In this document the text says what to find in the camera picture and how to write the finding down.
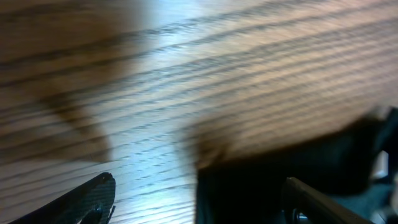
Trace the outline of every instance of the wooden surface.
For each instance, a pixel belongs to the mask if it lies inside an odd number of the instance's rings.
[[[0,222],[111,172],[111,223],[192,223],[197,169],[396,103],[397,12],[382,0],[0,0]]]

